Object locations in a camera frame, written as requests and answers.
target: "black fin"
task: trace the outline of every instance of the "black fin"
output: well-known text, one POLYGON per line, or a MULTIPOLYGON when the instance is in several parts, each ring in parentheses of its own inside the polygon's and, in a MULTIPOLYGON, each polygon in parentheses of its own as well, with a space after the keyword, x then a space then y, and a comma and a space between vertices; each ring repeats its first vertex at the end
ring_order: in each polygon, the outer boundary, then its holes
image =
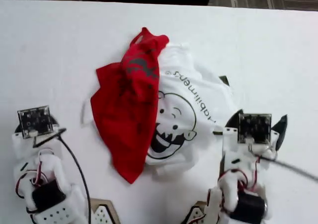
POLYGON ((239 128, 239 115, 243 114, 243 110, 237 111, 227 122, 225 127, 230 127, 230 128, 239 128))
POLYGON ((228 80, 227 76, 219 76, 219 79, 221 79, 221 81, 222 81, 225 85, 230 86, 229 80, 228 80))
POLYGON ((273 131, 276 131, 277 133, 279 133, 279 138, 276 143, 276 151, 279 150, 279 148, 281 147, 284 141, 286 129, 287 129, 287 115, 282 116, 282 118, 280 118, 280 121, 277 122, 276 125, 272 127, 273 131))

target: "black wire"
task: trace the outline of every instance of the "black wire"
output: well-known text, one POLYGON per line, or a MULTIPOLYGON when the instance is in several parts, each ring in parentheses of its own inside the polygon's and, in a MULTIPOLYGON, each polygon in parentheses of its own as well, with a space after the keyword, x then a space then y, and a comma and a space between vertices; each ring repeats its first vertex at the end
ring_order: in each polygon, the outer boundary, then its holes
POLYGON ((87 202, 88 202, 88 224, 91 223, 91 204, 90 204, 90 196, 89 196, 89 191, 88 191, 88 187, 87 187, 87 184, 86 184, 86 180, 85 180, 85 177, 84 177, 84 174, 83 174, 83 171, 80 167, 80 164, 78 162, 78 160, 76 159, 74 153, 71 151, 70 147, 64 142, 64 140, 62 139, 61 136, 58 136, 58 140, 60 142, 62 142, 62 144, 65 146, 65 148, 68 150, 68 152, 71 154, 71 156, 73 157, 74 159, 74 162, 76 164, 76 166, 78 167, 79 169, 79 172, 80 172, 80 175, 81 175, 81 178, 83 180, 83 184, 84 184, 84 187, 85 187, 85 191, 86 191, 86 195, 87 195, 87 202))
POLYGON ((278 160, 275 160, 275 159, 270 159, 270 158, 266 158, 266 157, 263 157, 263 156, 259 156, 261 159, 265 160, 265 161, 268 161, 268 162, 272 162, 272 163, 275 163, 281 167, 284 167, 284 168, 287 168, 287 169, 290 169, 292 170, 293 172, 301 175, 301 176, 304 176, 308 179, 311 179, 312 181, 318 183, 318 177, 311 174, 311 173, 308 173, 307 171, 304 171, 296 166, 293 166, 291 164, 287 164, 285 162, 282 162, 282 161, 278 161, 278 160))
POLYGON ((66 131, 66 128, 58 129, 58 131, 54 135, 50 136, 49 138, 47 138, 47 139, 45 139, 45 140, 43 140, 43 141, 41 141, 41 142, 39 142, 37 144, 34 144, 33 148, 39 148, 41 145, 45 144, 47 141, 50 141, 50 140, 52 140, 52 139, 54 139, 56 137, 60 137, 61 134, 63 134, 65 131, 66 131))
POLYGON ((31 221, 32 221, 33 224, 38 224, 38 223, 35 222, 35 220, 34 220, 34 218, 33 218, 33 214, 30 215, 30 218, 31 218, 31 221))

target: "red cloth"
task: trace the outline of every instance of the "red cloth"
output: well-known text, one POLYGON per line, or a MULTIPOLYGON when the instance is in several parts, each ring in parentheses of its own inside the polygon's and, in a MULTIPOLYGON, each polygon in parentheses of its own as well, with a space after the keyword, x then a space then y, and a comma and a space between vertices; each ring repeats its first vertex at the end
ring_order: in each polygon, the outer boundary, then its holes
POLYGON ((165 35, 154 36, 143 28, 120 63, 96 70, 100 89, 90 100, 94 120, 115 168, 129 183, 143 171, 155 130, 157 58, 168 42, 165 35))

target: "white tabletop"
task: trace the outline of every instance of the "white tabletop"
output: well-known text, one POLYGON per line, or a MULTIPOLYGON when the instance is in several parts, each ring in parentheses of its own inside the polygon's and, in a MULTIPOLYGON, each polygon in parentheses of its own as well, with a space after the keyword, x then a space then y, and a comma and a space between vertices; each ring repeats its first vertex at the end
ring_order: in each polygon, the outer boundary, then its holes
MULTIPOLYGON (((16 111, 50 105, 86 176, 92 197, 109 199, 123 224, 179 224, 216 185, 221 143, 182 177, 129 185, 110 165, 93 126, 81 127, 82 102, 97 88, 95 69, 120 61, 143 26, 227 75, 240 107, 289 116, 279 159, 316 175, 318 12, 96 2, 0 1, 0 223, 29 223, 15 196, 11 134, 16 111)), ((81 182, 70 156, 67 169, 81 182)), ((275 194, 269 224, 314 223, 318 186, 271 166, 275 194)))

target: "cartoon character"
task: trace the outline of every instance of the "cartoon character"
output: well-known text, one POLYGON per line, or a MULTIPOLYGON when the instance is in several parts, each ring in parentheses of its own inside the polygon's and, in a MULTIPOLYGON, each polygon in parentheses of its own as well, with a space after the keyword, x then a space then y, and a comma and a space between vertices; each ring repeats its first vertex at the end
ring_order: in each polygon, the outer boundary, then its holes
POLYGON ((196 115, 191 104, 175 93, 159 91, 156 129, 148 156, 165 159, 197 135, 196 115))

